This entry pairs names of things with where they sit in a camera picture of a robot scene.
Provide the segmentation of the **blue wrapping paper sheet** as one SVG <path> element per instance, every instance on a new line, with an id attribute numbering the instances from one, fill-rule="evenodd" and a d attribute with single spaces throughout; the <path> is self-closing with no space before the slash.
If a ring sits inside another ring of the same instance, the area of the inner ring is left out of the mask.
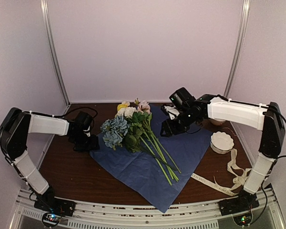
<path id="1" fill-rule="evenodd" d="M 159 137 L 180 171 L 178 182 L 170 185 L 154 158 L 145 152 L 130 153 L 124 148 L 106 147 L 99 134 L 100 150 L 90 156 L 107 172 L 138 192 L 151 205 L 165 213 L 198 167 L 210 145 L 212 132 L 192 125 L 190 132 Z"/>

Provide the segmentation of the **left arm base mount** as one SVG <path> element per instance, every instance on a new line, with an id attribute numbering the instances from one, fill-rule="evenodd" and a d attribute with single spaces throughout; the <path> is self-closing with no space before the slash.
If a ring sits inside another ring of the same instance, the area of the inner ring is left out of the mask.
<path id="1" fill-rule="evenodd" d="M 64 200 L 59 198 L 55 199 L 53 207 L 50 207 L 49 204 L 45 204 L 39 199 L 34 203 L 34 207 L 37 209 L 46 212 L 51 212 L 54 213 L 55 215 L 60 215 L 63 217 L 65 216 L 72 217 L 75 210 L 75 206 L 76 203 L 74 201 Z"/>

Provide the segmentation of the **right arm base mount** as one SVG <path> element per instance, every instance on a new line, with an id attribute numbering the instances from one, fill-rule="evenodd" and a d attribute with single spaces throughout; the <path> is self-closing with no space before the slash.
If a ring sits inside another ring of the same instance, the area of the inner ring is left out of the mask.
<path id="1" fill-rule="evenodd" d="M 248 201 L 241 198 L 224 199 L 218 202 L 219 210 L 222 216 L 236 214 L 240 212 L 249 211 L 252 208 L 260 206 L 257 199 Z"/>

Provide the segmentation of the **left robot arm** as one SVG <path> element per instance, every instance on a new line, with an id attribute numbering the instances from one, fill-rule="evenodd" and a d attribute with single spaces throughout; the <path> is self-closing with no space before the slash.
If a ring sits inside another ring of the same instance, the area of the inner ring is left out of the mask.
<path id="1" fill-rule="evenodd" d="M 9 110 L 0 125 L 0 149 L 7 162 L 15 168 L 49 212 L 59 208 L 54 189 L 41 175 L 36 163 L 45 156 L 45 149 L 53 136 L 66 136 L 76 152 L 98 150 L 98 136 L 91 133 L 94 116 L 79 111 L 71 120 L 65 115 Z"/>

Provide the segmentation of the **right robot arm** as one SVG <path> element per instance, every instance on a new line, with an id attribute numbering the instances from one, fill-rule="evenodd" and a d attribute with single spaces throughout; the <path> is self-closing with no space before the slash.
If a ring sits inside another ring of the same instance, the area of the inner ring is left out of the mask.
<path id="1" fill-rule="evenodd" d="M 169 97 L 171 105 L 162 105 L 167 115 L 162 122 L 161 136 L 171 137 L 187 132 L 193 123 L 205 119 L 223 120 L 247 126 L 261 133 L 258 156 L 243 185 L 243 194 L 235 199 L 238 210 L 246 210 L 253 203 L 253 194 L 262 188 L 275 163 L 281 159 L 286 135 L 286 118 L 275 102 L 253 104 L 228 99 L 222 95 L 192 96 L 181 87 Z"/>

